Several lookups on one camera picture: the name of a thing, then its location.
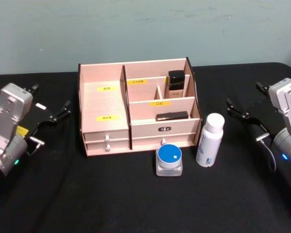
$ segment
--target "pink wooden organizer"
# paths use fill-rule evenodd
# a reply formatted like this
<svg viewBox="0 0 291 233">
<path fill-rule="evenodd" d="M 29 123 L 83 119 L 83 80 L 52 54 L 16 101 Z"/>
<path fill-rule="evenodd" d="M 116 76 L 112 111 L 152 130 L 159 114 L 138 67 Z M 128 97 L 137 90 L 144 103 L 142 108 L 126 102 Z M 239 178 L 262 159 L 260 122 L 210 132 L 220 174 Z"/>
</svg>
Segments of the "pink wooden organizer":
<svg viewBox="0 0 291 233">
<path fill-rule="evenodd" d="M 181 98 L 164 99 L 168 71 L 184 70 Z M 188 58 L 79 65 L 80 132 L 87 156 L 196 146 L 202 117 Z M 156 121 L 187 111 L 188 119 Z M 169 131 L 159 128 L 171 127 Z"/>
</svg>

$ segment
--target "yellow label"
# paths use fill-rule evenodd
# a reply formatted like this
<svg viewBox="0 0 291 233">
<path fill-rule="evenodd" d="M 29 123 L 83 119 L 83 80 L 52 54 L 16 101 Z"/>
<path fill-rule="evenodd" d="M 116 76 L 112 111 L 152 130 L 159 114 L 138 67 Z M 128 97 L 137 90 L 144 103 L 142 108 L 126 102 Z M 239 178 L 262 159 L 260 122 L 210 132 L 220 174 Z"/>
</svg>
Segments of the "yellow label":
<svg viewBox="0 0 291 233">
<path fill-rule="evenodd" d="M 97 121 L 105 121 L 105 120 L 119 120 L 119 115 L 110 115 L 110 116 L 97 116 Z"/>
<path fill-rule="evenodd" d="M 169 106 L 170 101 L 158 101 L 158 102 L 151 102 L 150 106 Z"/>
<path fill-rule="evenodd" d="M 29 130 L 21 127 L 21 126 L 17 126 L 17 129 L 16 129 L 16 133 L 19 135 L 19 136 L 22 136 L 22 137 L 25 137 L 26 134 L 28 133 Z"/>
<path fill-rule="evenodd" d="M 101 86 L 97 87 L 97 91 L 116 91 L 117 86 Z"/>
<path fill-rule="evenodd" d="M 128 85 L 140 85 L 140 84 L 147 84 L 147 79 L 139 79 L 139 80 L 128 80 Z"/>
</svg>

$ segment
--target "blue lid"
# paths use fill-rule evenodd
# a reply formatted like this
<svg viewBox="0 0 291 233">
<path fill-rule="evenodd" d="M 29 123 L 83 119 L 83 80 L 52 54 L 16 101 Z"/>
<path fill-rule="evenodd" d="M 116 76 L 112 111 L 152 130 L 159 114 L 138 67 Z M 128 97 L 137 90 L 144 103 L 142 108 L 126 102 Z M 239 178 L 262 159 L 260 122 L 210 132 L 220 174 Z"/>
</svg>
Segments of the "blue lid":
<svg viewBox="0 0 291 233">
<path fill-rule="evenodd" d="M 158 157 L 165 163 L 175 163 L 181 159 L 182 152 L 179 147 L 165 144 L 158 150 Z"/>
</svg>

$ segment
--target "drawer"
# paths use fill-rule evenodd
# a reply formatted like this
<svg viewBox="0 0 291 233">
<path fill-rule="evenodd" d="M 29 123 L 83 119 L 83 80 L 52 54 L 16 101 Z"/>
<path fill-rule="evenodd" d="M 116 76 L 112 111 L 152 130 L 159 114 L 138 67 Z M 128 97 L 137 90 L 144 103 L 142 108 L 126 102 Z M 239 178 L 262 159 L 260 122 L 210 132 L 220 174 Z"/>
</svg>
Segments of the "drawer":
<svg viewBox="0 0 291 233">
<path fill-rule="evenodd" d="M 153 144 L 159 148 L 162 144 L 162 140 L 165 139 L 167 143 L 174 142 L 192 142 L 194 140 L 195 134 L 180 134 L 180 135 L 165 135 L 157 137 L 142 137 L 142 138 L 133 138 L 132 139 L 132 148 L 134 146 L 149 145 Z"/>
<path fill-rule="evenodd" d="M 129 149 L 129 140 L 125 141 L 112 141 L 109 143 L 106 142 L 97 142 L 97 143 L 88 143 L 86 144 L 88 150 L 106 150 L 108 144 L 110 145 L 110 151 L 116 148 L 127 148 Z"/>
<path fill-rule="evenodd" d="M 196 133 L 198 118 L 134 123 L 131 126 L 132 138 L 153 137 L 169 134 Z"/>
<path fill-rule="evenodd" d="M 100 141 L 105 140 L 106 136 L 109 136 L 110 140 L 113 139 L 129 139 L 128 130 L 117 130 L 117 131 L 106 131 L 106 132 L 94 132 L 94 133 L 85 133 L 85 141 Z"/>
</svg>

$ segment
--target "white drawer knob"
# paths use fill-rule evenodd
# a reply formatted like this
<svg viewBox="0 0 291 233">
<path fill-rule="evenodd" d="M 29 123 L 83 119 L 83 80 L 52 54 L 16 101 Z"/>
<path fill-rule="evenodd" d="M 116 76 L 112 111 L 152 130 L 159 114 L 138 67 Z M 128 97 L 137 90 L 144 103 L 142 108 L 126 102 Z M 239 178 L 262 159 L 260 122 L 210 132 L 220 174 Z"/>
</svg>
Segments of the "white drawer knob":
<svg viewBox="0 0 291 233">
<path fill-rule="evenodd" d="M 165 138 L 163 138 L 163 139 L 162 139 L 162 142 L 161 142 L 161 144 L 162 144 L 162 145 L 165 145 L 165 144 L 167 144 L 167 142 L 166 142 Z"/>
<path fill-rule="evenodd" d="M 111 147 L 110 147 L 110 144 L 108 144 L 107 145 L 107 147 L 106 147 L 106 149 L 105 149 L 106 151 L 111 151 Z"/>
<path fill-rule="evenodd" d="M 106 135 L 106 137 L 105 137 L 105 142 L 110 142 L 109 135 Z"/>
</svg>

